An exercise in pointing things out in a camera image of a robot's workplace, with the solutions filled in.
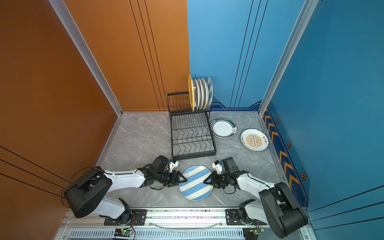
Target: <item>gray marble countertop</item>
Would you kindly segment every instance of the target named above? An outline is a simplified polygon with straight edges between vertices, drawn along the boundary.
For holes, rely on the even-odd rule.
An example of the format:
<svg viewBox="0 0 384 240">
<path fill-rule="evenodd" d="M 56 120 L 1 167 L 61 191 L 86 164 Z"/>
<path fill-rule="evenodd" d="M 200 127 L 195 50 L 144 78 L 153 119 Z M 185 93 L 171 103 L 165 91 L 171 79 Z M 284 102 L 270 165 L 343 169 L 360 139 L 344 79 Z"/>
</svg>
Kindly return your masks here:
<svg viewBox="0 0 384 240">
<path fill-rule="evenodd" d="M 237 133 L 228 139 L 215 137 L 215 156 L 180 160 L 176 170 L 184 172 L 188 167 L 202 165 L 213 171 L 211 164 L 216 160 L 233 157 L 240 170 L 249 171 L 253 176 L 268 182 L 280 182 L 280 178 L 269 148 L 252 152 L 240 142 L 240 133 L 246 128 L 260 127 L 256 112 L 212 112 L 210 121 L 229 118 L 237 126 Z M 124 113 L 107 155 L 102 163 L 104 170 L 126 171 L 143 167 L 159 155 L 171 158 L 170 119 L 168 113 Z M 153 187 L 161 187 L 155 182 Z M 226 192 L 233 192 L 228 186 Z M 165 187 L 162 190 L 126 188 L 108 193 L 110 197 L 121 197 L 131 207 L 235 207 L 248 199 L 257 199 L 243 190 L 226 194 L 222 189 L 213 189 L 211 194 L 200 201 L 186 199 L 179 187 Z"/>
</svg>

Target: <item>orange wall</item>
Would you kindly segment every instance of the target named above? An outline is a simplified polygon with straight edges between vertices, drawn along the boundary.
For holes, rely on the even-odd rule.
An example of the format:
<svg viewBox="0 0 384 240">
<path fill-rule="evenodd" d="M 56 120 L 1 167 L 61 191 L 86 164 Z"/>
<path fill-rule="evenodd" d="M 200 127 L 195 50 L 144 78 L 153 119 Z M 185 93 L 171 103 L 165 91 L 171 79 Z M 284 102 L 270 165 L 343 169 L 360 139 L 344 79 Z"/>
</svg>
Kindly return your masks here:
<svg viewBox="0 0 384 240">
<path fill-rule="evenodd" d="M 0 22 L 0 146 L 64 179 L 94 166 L 117 116 L 49 1 L 2 1 Z M 1 238 L 52 239 L 65 181 L 3 148 L 0 159 Z"/>
<path fill-rule="evenodd" d="M 124 111 L 167 110 L 187 91 L 186 0 L 65 0 Z"/>
</svg>

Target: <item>dish rack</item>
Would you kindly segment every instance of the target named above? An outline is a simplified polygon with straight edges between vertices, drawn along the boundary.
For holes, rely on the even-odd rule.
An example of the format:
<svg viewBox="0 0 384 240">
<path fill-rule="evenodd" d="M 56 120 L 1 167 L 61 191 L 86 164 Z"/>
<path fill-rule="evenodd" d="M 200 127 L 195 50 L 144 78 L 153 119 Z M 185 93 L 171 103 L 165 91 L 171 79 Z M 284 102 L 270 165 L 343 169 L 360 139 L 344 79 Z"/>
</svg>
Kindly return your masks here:
<svg viewBox="0 0 384 240">
<path fill-rule="evenodd" d="M 215 139 L 209 126 L 211 111 L 212 107 L 192 111 L 189 92 L 168 94 L 172 159 L 216 155 Z"/>
</svg>

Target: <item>black line on wall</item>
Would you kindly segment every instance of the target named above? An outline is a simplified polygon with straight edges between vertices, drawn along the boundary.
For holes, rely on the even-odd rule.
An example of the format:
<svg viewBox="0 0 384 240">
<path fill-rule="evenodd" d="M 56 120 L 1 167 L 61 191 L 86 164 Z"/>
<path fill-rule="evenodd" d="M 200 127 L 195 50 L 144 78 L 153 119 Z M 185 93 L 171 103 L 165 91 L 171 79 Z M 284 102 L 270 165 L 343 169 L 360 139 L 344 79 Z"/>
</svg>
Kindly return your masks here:
<svg viewBox="0 0 384 240">
<path fill-rule="evenodd" d="M 383 202 L 378 202 L 376 204 L 371 204 L 371 205 L 368 205 L 368 206 L 364 206 L 364 207 L 359 207 L 359 208 L 356 208 L 356 209 L 348 210 L 348 211 L 345 211 L 345 212 L 341 212 L 339 214 L 333 214 L 333 215 L 328 216 L 328 217 L 333 217 L 333 216 L 336 216 L 336 215 L 345 214 L 347 212 L 353 212 L 353 211 L 356 211 L 356 210 L 360 210 L 360 209 L 364 209 L 366 207 L 371 207 L 371 206 L 379 205 L 379 204 L 382 204 L 382 203 L 384 203 L 384 201 Z M 311 222 L 317 221 L 317 220 L 321 220 L 321 219 L 325 219 L 325 218 L 328 218 L 328 217 L 322 217 L 322 218 L 319 218 L 319 219 L 316 219 L 316 220 L 311 220 Z"/>
<path fill-rule="evenodd" d="M 157 59 L 157 65 L 159 66 L 159 72 L 160 72 L 160 79 L 161 79 L 161 83 L 163 84 L 164 97 L 165 97 L 165 100 L 166 100 L 166 102 L 167 102 L 167 107 L 169 107 L 169 106 L 168 106 L 168 101 L 167 101 L 166 91 L 165 91 L 165 89 L 164 89 L 163 77 L 161 76 L 161 69 L 160 69 L 159 57 L 157 56 L 156 44 L 155 44 L 155 39 L 154 39 L 154 37 L 153 37 L 152 26 L 151 26 L 151 21 L 150 21 L 150 19 L 149 19 L 149 13 L 148 13 L 148 8 L 147 8 L 147 2 L 146 2 L 146 0 L 144 0 L 144 3 L 145 3 L 145 8 L 146 8 L 146 10 L 147 10 L 147 16 L 148 16 L 148 21 L 149 21 L 149 27 L 150 27 L 150 29 L 151 29 L 152 40 L 153 40 L 153 46 L 155 47 L 155 54 L 156 54 L 156 59 Z"/>
<path fill-rule="evenodd" d="M 156 74 L 155 64 L 153 63 L 153 57 L 152 57 L 152 53 L 151 53 L 151 47 L 149 46 L 149 41 L 148 41 L 148 37 L 147 37 L 147 31 L 145 30 L 145 25 L 144 25 L 143 15 L 141 14 L 141 9 L 140 9 L 139 0 L 137 0 L 137 5 L 139 6 L 139 11 L 140 11 L 140 16 L 141 16 L 141 21 L 142 21 L 142 23 L 143 23 L 143 28 L 144 28 L 145 38 L 147 39 L 149 55 L 151 56 L 152 66 L 153 66 L 153 71 L 155 72 L 155 77 L 156 77 L 157 87 L 159 88 L 159 94 L 160 94 L 161 105 L 163 106 L 163 110 L 165 110 L 165 108 L 164 108 L 164 103 L 163 103 L 163 98 L 161 97 L 161 91 L 160 91 L 159 81 L 157 80 L 157 74 Z"/>
<path fill-rule="evenodd" d="M 159 101 L 158 101 L 158 99 L 157 99 L 156 90 L 155 90 L 155 85 L 153 84 L 153 79 L 152 79 L 151 71 L 149 70 L 149 65 L 148 65 L 147 57 L 145 56 L 144 46 L 143 46 L 143 42 L 141 41 L 141 36 L 140 36 L 140 32 L 139 32 L 139 27 L 137 26 L 136 17 L 135 17 L 135 13 L 133 12 L 133 7 L 132 7 L 132 2 L 131 2 L 131 0 L 129 0 L 129 3 L 130 3 L 130 5 L 131 5 L 133 18 L 135 19 L 136 28 L 137 28 L 137 33 L 139 34 L 139 39 L 140 39 L 140 42 L 141 42 L 141 47 L 143 48 L 143 53 L 144 53 L 144 57 L 145 57 L 145 62 L 147 63 L 149 76 L 150 76 L 151 81 L 152 81 L 153 91 L 155 92 L 155 97 L 156 97 L 156 101 L 157 101 L 157 106 L 159 107 L 159 111 L 160 111 L 160 105 L 159 105 Z"/>
<path fill-rule="evenodd" d="M 323 207 L 328 207 L 328 206 L 330 206 L 330 205 L 332 205 L 332 204 L 336 204 L 336 203 L 338 203 L 338 202 L 342 202 L 342 201 L 347 200 L 347 199 L 351 199 L 351 198 L 353 198 L 353 197 L 356 197 L 356 196 L 359 196 L 359 195 L 361 195 L 361 194 L 364 194 L 364 193 L 367 193 L 367 192 L 370 192 L 370 191 L 379 189 L 379 188 L 381 188 L 381 187 L 384 187 L 384 185 L 381 185 L 381 186 L 379 186 L 379 187 L 375 187 L 375 188 L 373 188 L 373 189 L 371 189 L 371 190 L 368 190 L 368 191 L 365 191 L 365 192 L 362 192 L 362 193 L 353 195 L 353 196 L 351 196 L 351 197 L 344 198 L 344 199 L 339 200 L 339 201 L 337 201 L 337 202 L 333 202 L 333 203 L 331 203 L 331 204 L 328 204 L 328 205 L 325 205 L 325 206 L 316 208 L 316 209 L 314 209 L 314 210 L 309 211 L 308 213 L 313 212 L 313 211 L 316 211 L 316 210 L 319 210 L 319 209 L 322 209 Z"/>
<path fill-rule="evenodd" d="M 317 230 L 322 230 L 322 229 L 327 229 L 327 228 L 333 228 L 333 227 L 340 227 L 340 226 L 345 226 L 345 225 L 350 225 L 350 224 L 355 224 L 355 223 L 369 222 L 369 221 L 379 220 L 379 219 L 383 219 L 383 218 L 384 218 L 384 217 L 377 217 L 377 218 L 367 219 L 367 220 L 358 221 L 358 222 L 345 223 L 345 224 L 340 224 L 340 225 L 331 226 L 331 227 L 323 227 L 323 228 L 314 229 L 314 230 L 317 231 Z"/>
<path fill-rule="evenodd" d="M 266 4 L 265 4 L 265 9 L 264 9 L 264 14 L 263 14 L 262 22 L 260 23 L 259 32 L 257 33 L 255 46 L 253 47 L 253 52 L 252 52 L 252 56 L 251 56 L 251 61 L 250 61 L 249 66 L 248 66 L 247 75 L 245 76 L 245 80 L 244 80 L 243 90 L 241 91 L 241 96 L 240 96 L 239 104 L 237 105 L 237 107 L 240 106 L 241 97 L 243 96 L 243 91 L 244 91 L 244 87 L 245 87 L 245 82 L 247 81 L 247 77 L 248 77 L 248 73 L 249 73 L 249 68 L 251 67 L 253 54 L 255 53 L 256 43 L 257 43 L 257 40 L 259 39 L 260 29 L 262 28 L 263 19 L 264 19 L 265 10 L 266 10 L 267 5 L 268 5 L 268 0 L 267 0 L 267 2 L 266 2 Z"/>
<path fill-rule="evenodd" d="M 46 179 L 44 179 L 44 178 L 42 178 L 42 177 L 39 177 L 39 176 L 37 176 L 36 174 L 33 174 L 33 173 L 31 173 L 31 172 L 29 172 L 29 171 L 27 171 L 27 170 L 24 170 L 24 169 L 22 169 L 22 168 L 20 168 L 20 167 L 18 167 L 18 166 L 15 166 L 15 165 L 13 165 L 12 163 L 9 163 L 9 162 L 7 162 L 7 161 L 5 161 L 5 160 L 3 160 L 3 159 L 0 159 L 0 161 L 3 161 L 3 162 L 5 162 L 5 163 L 8 163 L 9 165 L 14 166 L 15 168 L 18 168 L 18 169 L 20 169 L 20 170 L 22 170 L 22 171 L 24 171 L 24 172 L 27 172 L 27 173 L 29 173 L 29 174 L 31 174 L 31 175 L 34 175 L 35 177 L 38 177 L 38 178 L 40 178 L 40 179 L 43 179 L 44 181 L 50 182 L 50 183 L 52 183 L 52 184 L 58 186 L 59 188 L 62 188 L 62 186 L 57 185 L 56 183 L 53 183 L 53 182 L 48 181 L 48 180 L 46 180 Z"/>
<path fill-rule="evenodd" d="M 20 155 L 18 155 L 18 154 L 16 154 L 16 153 L 14 153 L 14 152 L 12 152 L 11 150 L 8 150 L 8 149 L 6 149 L 5 147 L 3 147 L 3 146 L 0 146 L 2 149 L 4 149 L 4 150 L 6 150 L 6 151 L 8 151 L 8 152 L 10 152 L 10 153 L 12 153 L 12 154 L 14 154 L 14 155 L 16 155 L 16 156 L 18 156 L 18 157 L 20 157 L 20 158 L 22 158 L 22 159 L 24 159 L 24 160 L 26 160 L 27 162 L 30 162 L 30 163 L 32 163 L 33 165 L 35 165 L 35 166 L 37 166 L 37 167 L 39 167 L 39 168 L 41 168 L 41 169 L 44 169 L 44 170 L 46 170 L 45 168 L 43 168 L 43 167 L 40 167 L 39 165 L 37 165 L 36 163 L 33 163 L 33 162 L 31 162 L 31 161 L 29 161 L 28 159 L 26 159 L 26 158 L 23 158 L 22 156 L 20 156 Z M 53 174 L 53 175 L 55 175 L 55 176 L 57 176 L 57 177 L 59 177 L 59 178 L 61 178 L 61 179 L 63 179 L 64 181 L 67 181 L 66 179 L 64 179 L 64 178 L 62 178 L 62 177 L 60 177 L 59 175 L 56 175 L 56 174 L 54 174 L 53 172 L 51 172 L 51 171 L 48 171 L 48 170 L 46 170 L 47 172 L 49 172 L 49 173 L 51 173 L 51 174 Z"/>
<path fill-rule="evenodd" d="M 56 195 L 56 196 L 60 197 L 60 195 L 57 195 L 57 194 L 55 194 L 55 193 L 52 193 L 52 192 L 50 192 L 50 191 L 47 191 L 47 190 L 41 189 L 41 188 L 39 188 L 39 187 L 33 186 L 33 185 L 29 184 L 29 183 L 26 183 L 26 182 L 20 181 L 20 180 L 18 180 L 18 179 L 16 179 L 16 178 L 13 178 L 13 177 L 7 176 L 7 175 L 5 175 L 5 174 L 2 174 L 2 173 L 0 173 L 0 175 L 3 175 L 3 176 L 5 176 L 5 177 L 9 177 L 10 179 L 16 180 L 16 181 L 18 181 L 18 182 L 22 182 L 22 183 L 24 183 L 24 184 L 26 184 L 26 185 L 29 185 L 29 186 L 31 186 L 31 187 L 35 187 L 35 188 L 37 188 L 37 189 L 43 190 L 44 192 L 48 192 L 48 193 L 50 193 L 50 194 L 53 194 L 53 195 Z"/>
<path fill-rule="evenodd" d="M 234 103 L 233 107 L 235 107 L 235 105 L 236 105 L 237 96 L 238 96 L 238 94 L 239 94 L 239 89 L 240 89 L 240 85 L 241 85 L 241 79 L 243 78 L 243 73 L 244 73 L 245 64 L 247 63 L 247 57 L 248 57 L 249 47 L 251 46 L 252 36 L 253 36 L 253 31 L 255 30 L 256 20 L 257 20 L 257 16 L 258 16 L 258 14 L 259 14 L 259 9 L 260 9 L 260 4 L 261 4 L 261 3 L 262 3 L 262 2 L 261 2 L 261 0 L 260 0 L 260 2 L 259 2 L 259 7 L 257 8 L 257 13 L 256 13 L 256 18 L 255 18 L 255 23 L 253 24 L 253 29 L 252 29 L 251 39 L 249 40 L 249 45 L 248 45 L 247 54 L 245 55 L 245 61 L 244 61 L 243 71 L 242 71 L 242 73 L 241 73 L 240 82 L 239 82 L 239 88 L 237 89 L 237 94 L 236 94 L 235 103 Z"/>
<path fill-rule="evenodd" d="M 244 34 L 244 40 L 243 40 L 243 46 L 241 47 L 240 58 L 239 58 L 239 64 L 237 65 L 237 71 L 236 71 L 236 76 L 235 76 L 235 83 L 233 84 L 233 90 L 232 90 L 231 101 L 230 101 L 230 103 L 229 103 L 229 107 L 231 107 L 231 104 L 232 104 L 232 98 L 233 98 L 233 92 L 235 91 L 236 78 L 237 78 L 237 73 L 239 72 L 240 60 L 241 60 L 241 55 L 243 54 L 243 48 L 244 48 L 244 42 L 245 42 L 245 36 L 247 35 L 249 19 L 250 19 L 250 17 L 251 17 L 251 12 L 252 12 L 252 6 L 253 6 L 253 0 L 252 0 L 252 4 L 251 4 L 251 10 L 249 10 L 249 17 L 248 17 L 247 27 L 245 28 L 245 34 Z"/>
</svg>

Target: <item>yellow plate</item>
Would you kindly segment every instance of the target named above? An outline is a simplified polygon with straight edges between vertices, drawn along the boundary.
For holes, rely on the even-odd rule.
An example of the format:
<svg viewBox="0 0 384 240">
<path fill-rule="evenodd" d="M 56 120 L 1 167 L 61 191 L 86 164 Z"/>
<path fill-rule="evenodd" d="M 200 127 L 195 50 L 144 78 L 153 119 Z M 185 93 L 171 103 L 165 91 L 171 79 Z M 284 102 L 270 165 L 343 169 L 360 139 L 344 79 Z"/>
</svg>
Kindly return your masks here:
<svg viewBox="0 0 384 240">
<path fill-rule="evenodd" d="M 192 111 L 195 110 L 195 91 L 193 88 L 193 81 L 191 75 L 188 75 L 188 89 L 189 89 L 189 103 L 191 104 Z"/>
</svg>

